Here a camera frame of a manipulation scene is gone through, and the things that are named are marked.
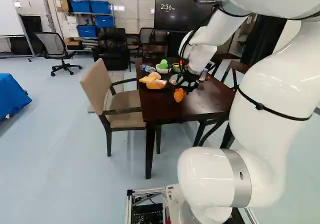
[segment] blue cloth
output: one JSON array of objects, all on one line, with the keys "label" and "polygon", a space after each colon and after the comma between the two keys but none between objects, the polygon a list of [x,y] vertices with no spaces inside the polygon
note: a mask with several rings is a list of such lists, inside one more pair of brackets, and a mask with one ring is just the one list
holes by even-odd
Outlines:
[{"label": "blue cloth", "polygon": [[0,73],[0,119],[17,114],[31,101],[11,74]]}]

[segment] blue storage bin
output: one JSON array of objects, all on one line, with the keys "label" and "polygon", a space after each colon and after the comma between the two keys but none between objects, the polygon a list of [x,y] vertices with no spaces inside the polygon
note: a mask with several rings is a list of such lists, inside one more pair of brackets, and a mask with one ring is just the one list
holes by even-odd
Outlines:
[{"label": "blue storage bin", "polygon": [[90,2],[88,0],[74,1],[70,0],[74,13],[90,13]]},{"label": "blue storage bin", "polygon": [[113,28],[114,27],[113,16],[96,15],[95,22],[96,22],[96,26],[98,28]]},{"label": "blue storage bin", "polygon": [[95,25],[77,25],[79,36],[82,38],[96,38],[97,31]]},{"label": "blue storage bin", "polygon": [[90,5],[93,13],[111,14],[111,5],[107,1],[91,0]]}]

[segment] white bowl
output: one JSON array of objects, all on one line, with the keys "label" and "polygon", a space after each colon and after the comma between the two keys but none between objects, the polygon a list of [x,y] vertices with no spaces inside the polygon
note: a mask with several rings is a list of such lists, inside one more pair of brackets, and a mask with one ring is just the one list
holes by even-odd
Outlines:
[{"label": "white bowl", "polygon": [[160,73],[160,74],[167,74],[167,73],[169,72],[169,69],[159,68],[158,65],[160,65],[160,64],[157,64],[157,65],[155,66],[155,69],[156,69],[156,71],[157,71],[158,73]]}]

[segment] green toy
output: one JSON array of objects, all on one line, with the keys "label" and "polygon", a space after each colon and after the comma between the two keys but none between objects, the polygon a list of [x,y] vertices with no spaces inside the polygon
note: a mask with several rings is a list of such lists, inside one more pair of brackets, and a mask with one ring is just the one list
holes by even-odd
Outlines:
[{"label": "green toy", "polygon": [[169,68],[168,61],[166,59],[162,59],[160,64],[158,65],[158,68],[168,69]]}]

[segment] whiteboard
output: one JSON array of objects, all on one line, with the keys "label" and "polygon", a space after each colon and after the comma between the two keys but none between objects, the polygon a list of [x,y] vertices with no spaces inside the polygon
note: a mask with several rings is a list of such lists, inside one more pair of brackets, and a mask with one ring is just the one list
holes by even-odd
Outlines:
[{"label": "whiteboard", "polygon": [[24,35],[13,0],[0,0],[0,36]]}]

